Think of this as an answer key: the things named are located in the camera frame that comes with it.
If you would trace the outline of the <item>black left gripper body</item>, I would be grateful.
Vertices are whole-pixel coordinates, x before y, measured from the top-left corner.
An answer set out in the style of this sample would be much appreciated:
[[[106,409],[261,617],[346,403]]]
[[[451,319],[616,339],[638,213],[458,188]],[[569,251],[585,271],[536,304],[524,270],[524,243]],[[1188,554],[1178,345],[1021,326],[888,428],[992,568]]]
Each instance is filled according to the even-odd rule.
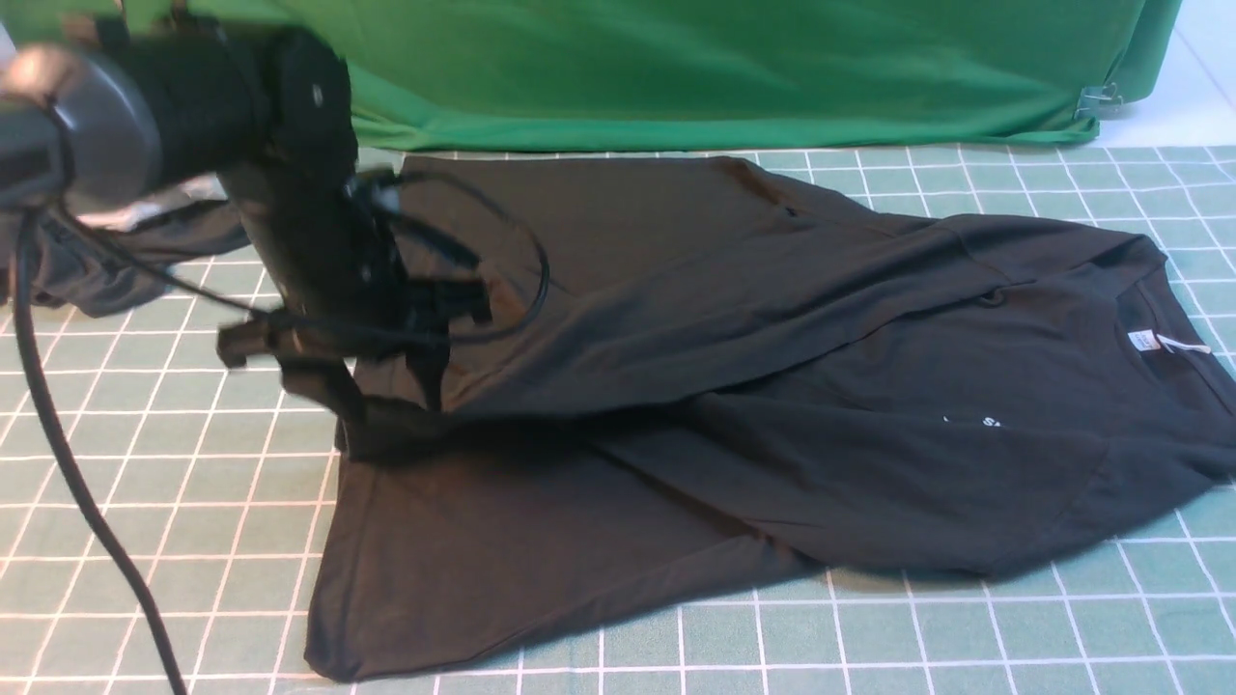
[[[227,195],[284,304],[309,320],[408,330],[415,310],[489,322],[476,281],[412,278],[391,214],[353,195],[358,142],[344,57],[303,27],[231,27],[268,105],[265,143],[227,169]]]

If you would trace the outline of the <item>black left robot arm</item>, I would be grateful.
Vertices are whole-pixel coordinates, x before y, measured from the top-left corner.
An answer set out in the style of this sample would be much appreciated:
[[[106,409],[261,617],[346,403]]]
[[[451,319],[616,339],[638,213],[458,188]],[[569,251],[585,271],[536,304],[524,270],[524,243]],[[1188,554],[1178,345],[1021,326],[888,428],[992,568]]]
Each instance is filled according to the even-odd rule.
[[[133,37],[117,17],[87,23],[93,42],[30,45],[2,74],[2,207],[96,211],[216,176],[283,298],[219,330],[227,369],[273,357],[287,390],[361,420],[346,361],[400,356],[441,409],[449,324],[489,322],[489,301],[477,279],[409,276],[396,236],[480,260],[384,208],[392,172],[358,172],[344,57],[294,25],[176,12]]]

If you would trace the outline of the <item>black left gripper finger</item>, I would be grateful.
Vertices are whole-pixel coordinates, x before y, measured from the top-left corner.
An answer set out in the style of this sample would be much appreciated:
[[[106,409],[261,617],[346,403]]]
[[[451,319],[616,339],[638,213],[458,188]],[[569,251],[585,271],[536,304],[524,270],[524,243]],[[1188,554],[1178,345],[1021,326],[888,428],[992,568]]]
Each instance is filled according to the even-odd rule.
[[[419,336],[405,350],[405,366],[417,378],[429,412],[442,409],[442,383],[451,359],[451,340],[446,328]]]
[[[251,359],[273,359],[286,392],[335,416],[353,416],[353,377],[344,352],[307,329],[292,328],[288,318],[274,314],[220,328],[218,357],[229,370],[243,369]]]

